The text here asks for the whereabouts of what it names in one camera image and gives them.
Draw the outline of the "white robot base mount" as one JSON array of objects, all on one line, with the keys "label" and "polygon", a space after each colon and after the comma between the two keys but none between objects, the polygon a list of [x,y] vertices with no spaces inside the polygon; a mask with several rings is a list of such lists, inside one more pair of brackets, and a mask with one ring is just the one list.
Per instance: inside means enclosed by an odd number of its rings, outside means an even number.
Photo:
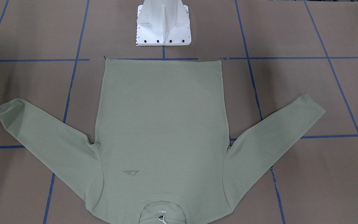
[{"label": "white robot base mount", "polygon": [[145,0],[137,7],[137,46],[186,46],[192,42],[189,8],[181,0]]}]

